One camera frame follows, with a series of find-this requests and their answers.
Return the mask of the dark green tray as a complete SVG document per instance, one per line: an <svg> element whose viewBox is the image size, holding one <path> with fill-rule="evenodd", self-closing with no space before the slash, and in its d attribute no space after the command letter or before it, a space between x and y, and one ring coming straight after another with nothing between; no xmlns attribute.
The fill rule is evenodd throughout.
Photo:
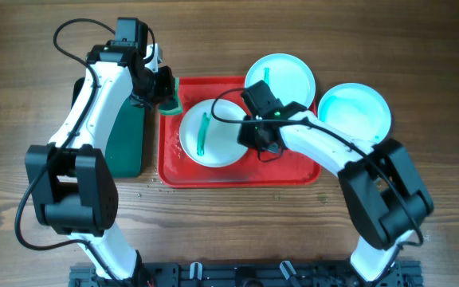
<svg viewBox="0 0 459 287"><path fill-rule="evenodd" d="M135 178L142 170L145 111L130 104L130 80L100 79L99 85L78 135L68 147L88 144L98 148L114 178Z"/></svg>

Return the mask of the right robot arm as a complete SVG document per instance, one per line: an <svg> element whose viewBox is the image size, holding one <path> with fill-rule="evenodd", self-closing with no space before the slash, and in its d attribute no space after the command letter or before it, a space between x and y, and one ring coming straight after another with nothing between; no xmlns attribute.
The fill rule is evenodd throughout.
<svg viewBox="0 0 459 287"><path fill-rule="evenodd" d="M359 233L350 264L364 281L382 279L434 211L407 150L394 139L372 143L331 128L302 104L282 104L264 81L244 88L241 98L250 114L238 142L258 151L293 151L330 171Z"/></svg>

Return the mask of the white plate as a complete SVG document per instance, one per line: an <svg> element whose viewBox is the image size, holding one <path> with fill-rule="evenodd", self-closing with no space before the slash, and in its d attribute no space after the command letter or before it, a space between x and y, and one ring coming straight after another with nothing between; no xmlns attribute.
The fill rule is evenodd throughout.
<svg viewBox="0 0 459 287"><path fill-rule="evenodd" d="M316 81L311 69L298 57L274 53L256 61L245 76L245 87L264 81L283 105L297 102L309 108L315 99Z"/></svg>
<svg viewBox="0 0 459 287"><path fill-rule="evenodd" d="M329 89L318 104L318 118L349 136L376 144L388 136L392 124L389 105L381 94L359 83Z"/></svg>
<svg viewBox="0 0 459 287"><path fill-rule="evenodd" d="M226 167L236 163L248 148L237 142L240 124L221 122L211 115L214 99L204 100L191 107L183 116L179 140L184 152L205 167ZM201 128L206 129L203 155L198 154Z"/></svg>

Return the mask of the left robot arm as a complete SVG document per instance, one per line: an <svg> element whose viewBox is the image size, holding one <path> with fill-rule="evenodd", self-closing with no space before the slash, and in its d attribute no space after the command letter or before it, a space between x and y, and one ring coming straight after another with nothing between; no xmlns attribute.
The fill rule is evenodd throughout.
<svg viewBox="0 0 459 287"><path fill-rule="evenodd" d="M150 286L139 252L116 224L118 190L104 153L125 102L167 115L180 113L182 105L171 68L161 64L152 29L137 18L119 18L112 33L114 39L77 59L86 75L61 128L46 145L32 145L26 152L29 186L18 205L14 231L25 248L48 249L22 235L22 212L31 200L39 223L67 236L54 247L83 247L99 285Z"/></svg>

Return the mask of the red plastic tray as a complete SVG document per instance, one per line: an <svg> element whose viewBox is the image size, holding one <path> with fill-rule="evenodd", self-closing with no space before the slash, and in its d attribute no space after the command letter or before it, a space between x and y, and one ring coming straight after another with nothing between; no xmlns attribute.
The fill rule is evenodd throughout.
<svg viewBox="0 0 459 287"><path fill-rule="evenodd" d="M177 83L183 111L203 100L213 99L231 88L244 85L243 76L181 77ZM277 160L265 163L271 154L257 156L247 151L227 167L204 167L193 161L182 149L179 127L183 115L159 117L157 171L160 179L175 188L265 187L306 185L315 182L322 167L308 157L285 151Z"/></svg>

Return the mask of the white plate top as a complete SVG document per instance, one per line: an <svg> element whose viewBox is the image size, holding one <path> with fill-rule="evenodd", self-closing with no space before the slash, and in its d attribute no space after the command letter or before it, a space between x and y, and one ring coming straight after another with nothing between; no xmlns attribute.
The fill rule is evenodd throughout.
<svg viewBox="0 0 459 287"><path fill-rule="evenodd" d="M256 61L245 76L245 87L264 81L283 105L297 102L309 108L315 99L316 81L311 69L298 57L274 53Z"/></svg>

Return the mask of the green sponge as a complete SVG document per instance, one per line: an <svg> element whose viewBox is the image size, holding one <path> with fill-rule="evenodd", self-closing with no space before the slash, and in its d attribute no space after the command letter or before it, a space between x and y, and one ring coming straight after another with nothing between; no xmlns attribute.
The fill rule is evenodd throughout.
<svg viewBox="0 0 459 287"><path fill-rule="evenodd" d="M178 77L175 78L175 91L168 101L159 105L159 112L163 116L177 116L183 113L182 101L179 99L179 83Z"/></svg>

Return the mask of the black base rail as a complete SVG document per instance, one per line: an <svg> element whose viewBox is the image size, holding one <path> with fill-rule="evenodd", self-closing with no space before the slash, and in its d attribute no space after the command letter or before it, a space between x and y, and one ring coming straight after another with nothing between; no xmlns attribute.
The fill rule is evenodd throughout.
<svg viewBox="0 0 459 287"><path fill-rule="evenodd" d="M389 286L422 287L424 278L419 261L397 261L376 283L365 282L351 268L349 261L314 261L273 264L202 264L147 263L145 281L139 286L234 287L234 286ZM118 286L98 277L91 265L70 269L68 286Z"/></svg>

